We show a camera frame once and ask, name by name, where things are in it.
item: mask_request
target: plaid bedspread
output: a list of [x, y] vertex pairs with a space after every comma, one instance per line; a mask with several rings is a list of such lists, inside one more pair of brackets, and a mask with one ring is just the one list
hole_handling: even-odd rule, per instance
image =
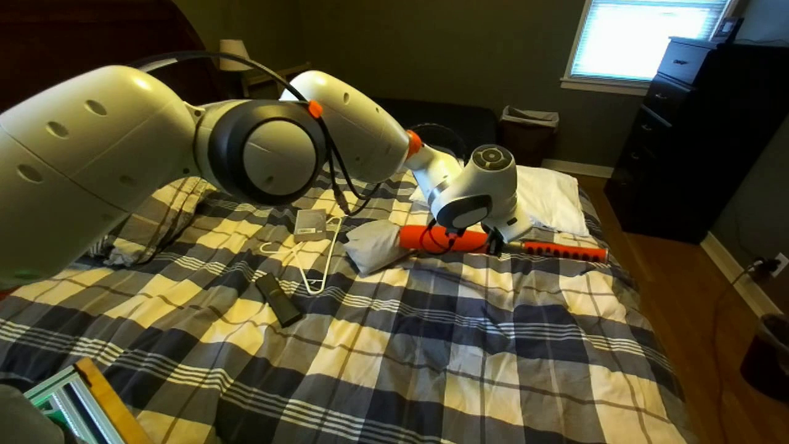
[[[424, 222], [387, 181], [342, 231]], [[587, 222], [598, 234], [593, 210]], [[523, 252], [407, 255], [359, 275], [296, 243], [298, 207], [210, 194], [130, 269], [65, 269], [0, 300], [0, 370], [40, 382], [93, 357], [153, 442], [693, 442], [683, 396], [610, 260]], [[250, 280], [306, 318], [280, 327]]]

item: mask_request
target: dresser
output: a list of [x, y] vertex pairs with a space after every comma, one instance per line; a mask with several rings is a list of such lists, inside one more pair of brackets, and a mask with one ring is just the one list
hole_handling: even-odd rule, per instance
[[605, 197], [625, 231], [700, 241], [789, 111], [789, 49], [671, 38]]

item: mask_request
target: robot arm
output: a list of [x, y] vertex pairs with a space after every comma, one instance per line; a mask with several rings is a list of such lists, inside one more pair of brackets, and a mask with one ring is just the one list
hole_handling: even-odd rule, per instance
[[56, 84], [0, 112], [0, 289], [56, 274], [180, 174], [260, 205], [293, 199], [322, 146], [306, 104], [190, 105], [130, 65]]
[[293, 85], [309, 104], [282, 94], [190, 105], [144, 72], [102, 65], [0, 112], [0, 289], [56, 274], [178, 174], [279, 205], [309, 186], [330, 147], [363, 181], [407, 163], [449, 228], [508, 218], [506, 149], [478, 147], [460, 164], [334, 75], [306, 72]]

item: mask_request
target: wall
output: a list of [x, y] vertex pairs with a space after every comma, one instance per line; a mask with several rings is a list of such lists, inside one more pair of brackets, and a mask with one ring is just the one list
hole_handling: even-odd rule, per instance
[[287, 0], [173, 0], [191, 21], [206, 49], [219, 38], [243, 38], [250, 59], [269, 65], [290, 65], [298, 28], [287, 21]]
[[175, 0], [206, 47], [300, 59], [369, 95], [559, 111], [554, 158], [613, 164], [637, 99], [561, 90], [582, 0]]
[[[789, 47], [789, 1], [751, 0], [736, 42]], [[789, 117], [715, 222], [715, 237], [746, 267], [755, 255], [789, 254]]]

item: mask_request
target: bed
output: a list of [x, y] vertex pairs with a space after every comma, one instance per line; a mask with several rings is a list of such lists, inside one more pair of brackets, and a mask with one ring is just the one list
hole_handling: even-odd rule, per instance
[[[0, 300], [0, 376], [35, 384], [90, 357], [153, 442], [693, 442], [613, 255], [403, 254], [363, 274], [348, 231], [424, 223], [411, 194], [397, 172], [330, 248], [290, 234], [298, 210], [340, 216], [326, 174], [280, 207], [175, 180], [102, 248]], [[300, 269], [326, 264], [312, 296]], [[300, 321], [276, 321], [260, 275]]]

